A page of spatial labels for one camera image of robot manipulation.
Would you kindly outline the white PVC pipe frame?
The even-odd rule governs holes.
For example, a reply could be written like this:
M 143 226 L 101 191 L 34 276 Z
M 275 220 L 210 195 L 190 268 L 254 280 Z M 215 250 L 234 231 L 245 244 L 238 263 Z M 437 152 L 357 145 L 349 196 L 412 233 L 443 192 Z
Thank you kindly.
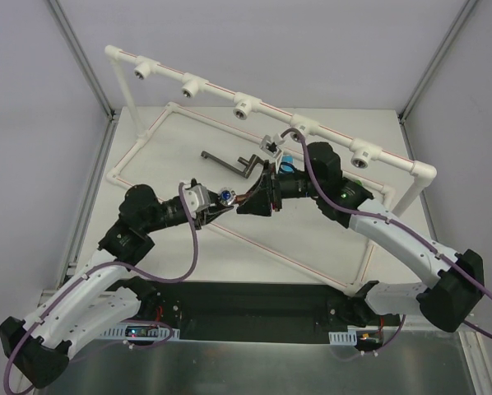
M 260 174 L 263 154 L 259 132 L 201 114 L 174 102 L 157 111 L 139 111 L 122 65 L 140 77 L 159 74 L 179 81 L 187 95 L 211 93 L 234 103 L 241 114 L 260 113 L 275 125 L 299 125 L 320 142 L 350 147 L 351 137 L 311 119 L 270 106 L 258 98 L 230 91 L 196 75 L 123 51 L 112 45 L 105 55 L 114 69 L 126 107 L 109 152 L 95 204 L 97 234 L 134 185 L 153 187 L 160 201 L 177 193 L 180 180 L 200 179 L 209 189 L 243 192 Z M 355 290 L 370 280 L 414 283 L 417 275 L 364 236 L 329 225 L 312 202 L 294 200 L 280 216 L 263 219 L 224 216 L 202 232 L 196 281 L 285 284 L 323 283 Z

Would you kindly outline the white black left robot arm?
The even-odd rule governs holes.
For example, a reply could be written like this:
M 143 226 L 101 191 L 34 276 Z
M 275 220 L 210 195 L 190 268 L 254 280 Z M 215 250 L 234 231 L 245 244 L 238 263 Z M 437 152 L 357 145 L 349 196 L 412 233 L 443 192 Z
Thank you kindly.
M 118 219 L 88 263 L 35 311 L 23 319 L 8 317 L 0 324 L 0 341 L 7 357 L 5 393 L 13 392 L 13 369 L 19 370 L 32 388 L 44 388 L 106 329 L 133 317 L 151 320 L 157 302 L 147 281 L 159 278 L 137 268 L 155 245 L 150 234 L 177 225 L 189 226 L 191 266 L 171 279 L 172 283 L 184 281 L 197 266 L 197 230 L 231 210 L 235 203 L 231 189 L 212 192 L 196 180 L 180 184 L 177 196 L 167 201 L 160 201 L 146 184 L 132 186 L 119 207 Z

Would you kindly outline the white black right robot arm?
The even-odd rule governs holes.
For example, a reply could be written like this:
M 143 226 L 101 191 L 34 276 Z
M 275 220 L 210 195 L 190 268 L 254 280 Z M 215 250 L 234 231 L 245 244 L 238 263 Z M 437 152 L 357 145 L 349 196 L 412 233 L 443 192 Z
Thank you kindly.
M 367 282 L 348 307 L 357 324 L 372 324 L 385 314 L 416 314 L 454 332 L 482 298 L 482 257 L 471 249 L 459 253 L 408 228 L 369 190 L 343 175 L 341 159 L 328 143 L 307 145 L 304 170 L 279 173 L 275 164 L 265 162 L 237 212 L 270 216 L 283 200 L 294 198 L 312 198 L 324 216 L 375 242 L 419 278 L 411 284 Z

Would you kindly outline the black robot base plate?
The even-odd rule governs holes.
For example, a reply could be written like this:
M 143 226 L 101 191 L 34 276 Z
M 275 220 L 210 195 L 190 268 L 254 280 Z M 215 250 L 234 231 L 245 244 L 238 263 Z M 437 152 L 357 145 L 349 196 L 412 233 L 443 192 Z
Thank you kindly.
M 151 320 L 138 315 L 119 323 L 177 328 L 185 341 L 327 344 L 329 332 L 383 331 L 405 315 L 371 314 L 359 325 L 348 314 L 354 295 L 323 285 L 147 284 L 153 291 Z

